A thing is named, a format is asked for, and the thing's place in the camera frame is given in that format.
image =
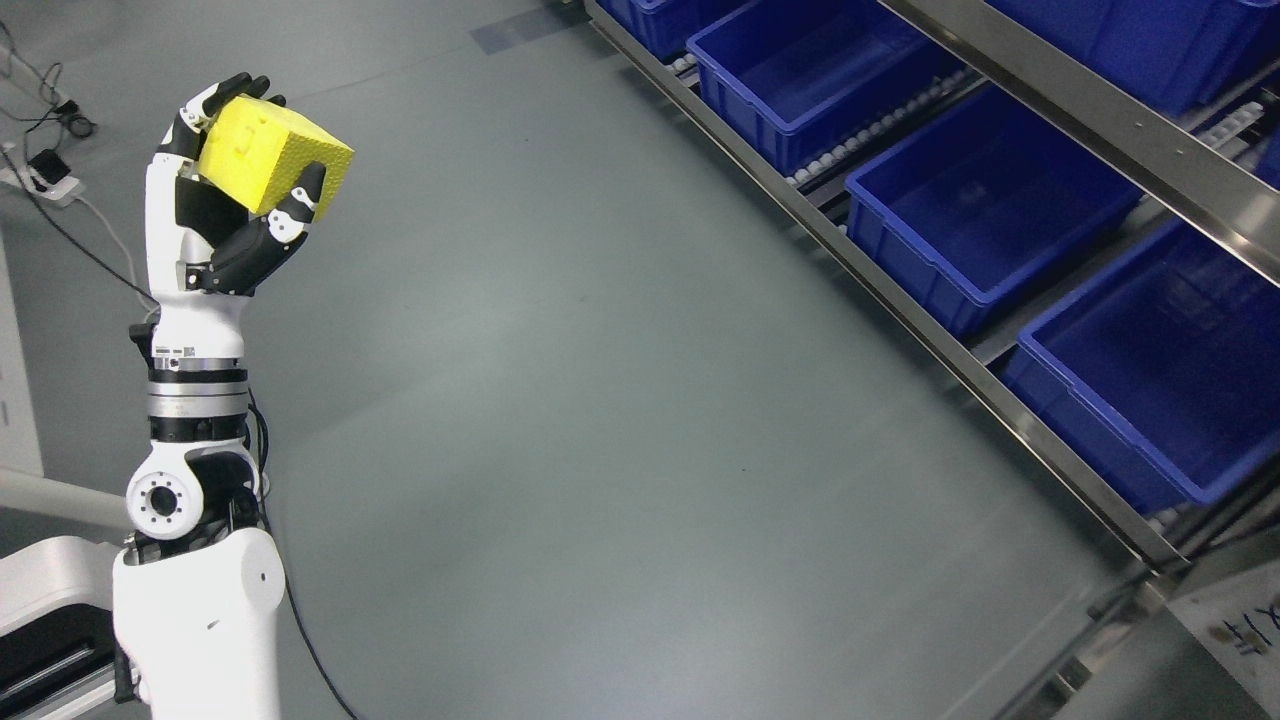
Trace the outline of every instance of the black fingertip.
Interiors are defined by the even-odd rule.
[[[232,77],[229,77],[229,78],[224,79],[223,82],[220,82],[218,85],[218,90],[219,90],[219,92],[221,92],[221,91],[224,91],[227,88],[232,88],[232,87],[239,88],[239,87],[247,86],[251,82],[253,82],[253,76],[251,76],[248,73],[236,73]]]
[[[329,172],[324,163],[316,160],[302,168],[302,173],[298,174],[297,187],[301,187],[311,196],[312,200],[320,200],[320,191],[324,190],[324,177]]]
[[[271,87],[271,81],[266,76],[257,76],[253,78],[253,82],[248,83],[248,87],[244,90],[244,95],[248,95],[250,97],[261,97],[266,95],[266,90],[269,87]]]
[[[218,90],[205,99],[205,114],[214,117],[224,105],[253,83],[253,76],[238,73],[218,83]]]

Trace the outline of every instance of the cable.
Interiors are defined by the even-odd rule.
[[[250,411],[253,413],[253,420],[257,424],[257,471],[264,478],[266,471],[266,457],[270,451],[270,430],[266,427],[266,416],[262,414],[261,407],[257,405],[257,398],[253,397],[253,388],[248,391],[250,397]],[[259,507],[262,516],[262,528],[270,534],[275,536],[275,530],[271,529],[271,520],[266,515],[266,495],[270,492],[268,489],[259,498]],[[284,564],[284,553],[280,553],[280,564]],[[334,684],[333,679],[329,676],[329,671],[325,670],[324,662],[320,661],[320,655],[316,652],[315,644],[311,642],[311,634],[307,633],[306,625],[302,623],[302,614],[298,612],[298,601],[293,597],[293,583],[289,582],[289,571],[284,570],[284,596],[289,600],[289,610],[293,611],[293,623],[298,626],[298,634],[302,635],[302,644],[307,648],[307,655],[311,656],[311,662],[315,665],[316,671],[320,673],[320,679],[324,680],[326,688],[329,688],[329,694],[333,700],[342,707],[342,711],[347,714],[351,720],[360,720],[356,711],[351,708],[347,700],[342,697],[342,692],[338,691],[338,685]]]
[[[0,156],[4,158],[5,164],[9,165],[10,170],[13,170],[14,178],[18,181],[18,184],[22,186],[22,192],[23,192],[24,196],[27,196],[27,200],[31,201],[32,206],[36,208],[36,210],[41,214],[41,217],[44,217],[45,220],[50,225],[52,225],[52,228],[55,231],[59,232],[59,234],[61,234],[63,237],[65,237],[68,242],[70,242],[72,245],[74,245],[76,249],[79,250],[81,252],[83,252],[86,258],[88,258],[90,260],[92,260],[93,263],[96,263],[97,266],[100,266],[104,270],[106,270],[108,273],[110,273],[113,278],[115,278],[115,279],[120,281],[122,283],[129,286],[131,288],[133,288],[133,292],[137,292],[138,295],[141,295],[142,297],[146,297],[151,302],[156,302],[156,299],[151,297],[151,295],[147,293],[147,291],[142,290],[137,284],[129,282],[128,278],[125,278],[120,273],[115,272],[115,269],[111,268],[110,265],[108,265],[106,263],[104,263],[101,258],[99,258],[97,255],[93,255],[93,252],[90,249],[87,249],[83,245],[81,245],[81,242],[78,240],[76,240],[76,237],[72,236],[72,233],[67,232],[67,229],[63,228],[63,225],[58,224],[58,220],[55,220],[49,214],[49,211],[45,210],[45,208],[40,204],[40,199],[37,199],[36,195],[33,192],[31,192],[31,190],[28,190],[27,186],[22,182],[22,176],[18,173],[18,167],[13,164],[13,159],[9,158],[9,152],[6,152],[3,147],[0,147]]]
[[[125,247],[124,241],[120,240],[120,236],[115,234],[115,228],[111,227],[111,223],[106,219],[106,215],[104,215],[84,196],[77,197],[76,201],[88,208],[90,213],[97,215],[97,219],[102,222],[102,227],[106,228],[106,234],[111,236],[111,240],[115,242],[115,246],[119,247],[120,252],[124,254],[124,261],[128,263],[129,265],[129,281],[132,281],[134,287],[141,287],[141,284],[138,283],[138,270],[133,265],[133,254],[129,252],[128,247]],[[146,310],[147,314],[154,313],[155,309],[159,307],[159,305],[156,305],[155,302],[148,302],[147,299],[142,297],[141,295],[136,293],[134,296],[138,299],[138,304],[142,305],[142,309]]]

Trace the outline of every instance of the power strip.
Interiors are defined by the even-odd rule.
[[[15,190],[26,188],[36,197],[58,208],[70,205],[73,200],[84,192],[84,183],[74,176],[67,176],[54,184],[47,184],[44,181],[37,181],[35,173],[32,173],[28,165],[19,165],[17,176],[14,176],[13,170],[9,168],[0,168],[0,182],[12,186]]]

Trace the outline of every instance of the white cable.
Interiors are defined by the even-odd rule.
[[[88,208],[90,211],[97,215],[97,219],[102,222],[102,227],[106,228],[106,234],[111,236],[111,240],[115,241],[115,246],[119,247],[120,252],[124,254],[124,261],[128,263],[129,265],[129,282],[132,282],[133,284],[138,284],[138,270],[133,265],[133,254],[129,252],[128,247],[125,247],[124,241],[120,240],[120,236],[115,234],[115,228],[111,227],[111,223],[106,219],[106,215],[100,213],[99,209],[95,208],[92,202],[86,200],[83,195],[77,197],[76,201],[83,202],[84,206]],[[142,305],[142,309],[147,311],[147,318],[150,318],[156,311],[157,306],[154,305],[151,301],[148,301],[146,297],[142,297],[142,295],[140,293],[134,295],[138,299],[138,304]]]

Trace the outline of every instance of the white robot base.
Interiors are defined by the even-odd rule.
[[[115,637],[154,720],[278,720],[276,611],[284,565],[265,530],[113,571]]]

